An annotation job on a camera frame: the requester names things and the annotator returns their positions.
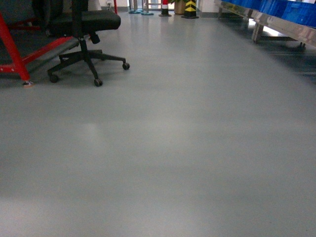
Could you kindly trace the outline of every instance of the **stainless steel rack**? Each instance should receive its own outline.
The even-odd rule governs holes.
[[[254,42],[258,42],[262,38],[263,27],[266,26],[288,36],[288,38],[269,37],[268,39],[270,40],[289,40],[290,38],[300,41],[302,44],[309,44],[316,47],[315,28],[296,24],[275,16],[267,15],[254,9],[249,9],[221,0],[215,0],[214,3],[220,8],[219,17],[222,13],[222,9],[226,9],[239,16],[253,19],[256,22],[255,29],[252,34],[252,40]]]

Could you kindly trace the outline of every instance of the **black office chair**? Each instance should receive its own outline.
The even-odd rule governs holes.
[[[130,65],[125,58],[103,54],[101,50],[88,50],[84,36],[90,35],[92,43],[100,42],[96,31],[116,30],[120,26],[120,17],[108,10],[87,11],[88,0],[72,0],[72,13],[63,13],[63,0],[32,0],[32,7],[39,25],[48,36],[73,36],[79,40],[81,51],[59,55],[60,64],[49,69],[49,80],[56,83],[59,78],[53,74],[69,65],[84,60],[94,75],[94,84],[101,86],[103,82],[91,61],[92,58],[101,60],[116,60],[123,62],[123,68],[128,70]]]

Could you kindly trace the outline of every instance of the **red metal frame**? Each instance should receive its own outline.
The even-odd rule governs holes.
[[[57,46],[63,44],[64,42],[72,38],[59,38],[49,43],[48,45],[40,48],[39,50],[22,58],[13,41],[9,29],[39,30],[39,27],[20,26],[26,22],[32,22],[33,20],[34,19],[29,19],[27,21],[16,22],[8,27],[0,12],[0,37],[13,61],[12,64],[0,65],[0,73],[18,73],[22,80],[29,80],[30,74],[28,73],[25,67],[26,64],[34,61],[36,58],[42,56],[43,54],[47,53],[48,51],[56,48]]]
[[[118,13],[117,0],[114,0],[114,12]]]

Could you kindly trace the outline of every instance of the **blue crate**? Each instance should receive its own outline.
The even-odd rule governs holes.
[[[316,4],[289,1],[282,19],[301,25],[316,27]]]
[[[281,17],[286,9],[287,0],[263,0],[259,11],[271,16]]]
[[[261,5],[261,0],[243,0],[241,2],[241,6],[250,8],[250,9],[255,9],[259,10]]]
[[[239,5],[239,6],[240,6],[241,2],[242,2],[242,0],[231,0],[232,4]]]

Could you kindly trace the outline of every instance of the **traffic cone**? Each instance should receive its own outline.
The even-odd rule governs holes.
[[[168,0],[162,0],[161,14],[159,16],[171,16],[168,12]]]
[[[186,19],[198,18],[198,16],[197,16],[197,1],[196,0],[189,0],[186,3],[186,9],[184,10],[184,15],[181,17],[186,18]]]

